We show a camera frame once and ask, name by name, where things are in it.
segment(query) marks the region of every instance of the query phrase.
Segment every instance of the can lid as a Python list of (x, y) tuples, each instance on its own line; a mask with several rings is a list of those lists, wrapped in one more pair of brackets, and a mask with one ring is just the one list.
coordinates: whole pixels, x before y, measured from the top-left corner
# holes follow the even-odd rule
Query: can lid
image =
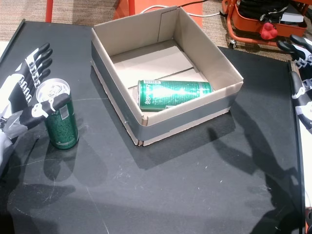
[(60, 94), (70, 95), (70, 88), (66, 81), (62, 79), (48, 79), (43, 82), (36, 91), (38, 102), (43, 102), (55, 98)]

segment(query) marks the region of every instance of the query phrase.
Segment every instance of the black cable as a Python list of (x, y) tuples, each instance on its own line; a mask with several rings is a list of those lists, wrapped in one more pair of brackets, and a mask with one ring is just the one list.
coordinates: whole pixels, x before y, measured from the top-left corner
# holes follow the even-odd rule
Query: black cable
[(183, 5), (180, 5), (179, 7), (183, 7), (183, 6), (188, 6), (188, 5), (192, 5), (192, 4), (197, 4), (197, 3), (202, 3), (202, 2), (206, 2), (208, 0), (203, 0), (203, 1), (193, 1), (193, 2), (189, 2)]

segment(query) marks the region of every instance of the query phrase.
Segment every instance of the green can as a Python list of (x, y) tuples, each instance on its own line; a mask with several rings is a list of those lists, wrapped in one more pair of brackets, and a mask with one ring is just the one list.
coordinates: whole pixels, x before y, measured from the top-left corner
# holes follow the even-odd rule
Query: green can
[(143, 111), (161, 111), (213, 91), (209, 82), (139, 80), (138, 105)]
[(79, 139), (68, 83), (62, 79), (49, 79), (38, 87), (36, 97), (38, 102), (43, 102), (63, 93), (70, 96), (70, 101), (51, 114), (46, 119), (45, 126), (52, 145), (58, 149), (66, 150), (72, 148)]

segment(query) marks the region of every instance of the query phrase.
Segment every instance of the red chair leg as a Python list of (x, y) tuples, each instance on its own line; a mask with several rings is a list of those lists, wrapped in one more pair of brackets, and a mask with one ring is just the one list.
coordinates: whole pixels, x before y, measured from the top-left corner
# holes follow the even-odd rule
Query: red chair leg
[(136, 9), (135, 9), (135, 0), (128, 0), (129, 4), (129, 16), (133, 16), (136, 14)]
[(52, 9), (53, 9), (53, 0), (47, 0), (47, 8), (45, 11), (45, 21), (51, 23), (52, 21)]

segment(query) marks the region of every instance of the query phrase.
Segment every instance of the orange cart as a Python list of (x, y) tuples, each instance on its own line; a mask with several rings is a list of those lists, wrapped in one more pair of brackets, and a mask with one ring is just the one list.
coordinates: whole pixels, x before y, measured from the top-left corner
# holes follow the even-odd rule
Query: orange cart
[[(296, 0), (296, 2), (300, 2), (299, 11), (302, 15), (308, 10), (310, 4), (312, 4), (312, 0)], [(254, 43), (254, 44), (263, 44), (263, 45), (270, 45), (270, 46), (277, 46), (276, 42), (270, 40), (257, 40), (252, 38), (241, 38), (238, 37), (232, 28), (232, 22), (235, 28), (247, 31), (247, 32), (257, 32), (260, 33), (263, 23), (256, 19), (248, 19), (240, 15), (238, 12), (237, 0), (223, 0), (222, 7), (220, 10), (221, 15), (227, 16), (227, 26), (229, 30), (229, 34), (231, 37), (229, 48), (234, 49), (236, 47), (236, 42), (244, 42), (244, 43)], [(303, 36), (305, 30), (307, 29), (307, 24), (305, 21), (299, 23), (297, 26), (286, 25), (281, 23), (274, 23), (273, 24), (278, 32), (278, 36), (289, 37), (291, 34), (295, 34), (298, 36)]]

